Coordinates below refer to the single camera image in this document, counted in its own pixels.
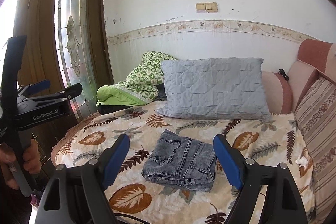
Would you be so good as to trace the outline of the person left hand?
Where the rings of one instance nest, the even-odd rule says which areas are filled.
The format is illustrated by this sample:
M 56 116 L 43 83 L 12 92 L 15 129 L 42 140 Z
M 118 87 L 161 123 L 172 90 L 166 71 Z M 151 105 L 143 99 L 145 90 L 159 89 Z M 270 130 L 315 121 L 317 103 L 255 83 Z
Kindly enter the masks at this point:
M 38 150 L 38 142 L 34 139 L 31 139 L 30 146 L 23 153 L 24 170 L 30 174 L 38 174 L 41 171 L 40 159 L 41 156 Z M 17 159 L 13 149 L 6 143 L 1 143 L 1 170 L 3 178 L 7 186 L 18 190 L 19 185 L 15 180 L 11 170 L 9 169 L 9 165 L 14 164 L 16 160 Z

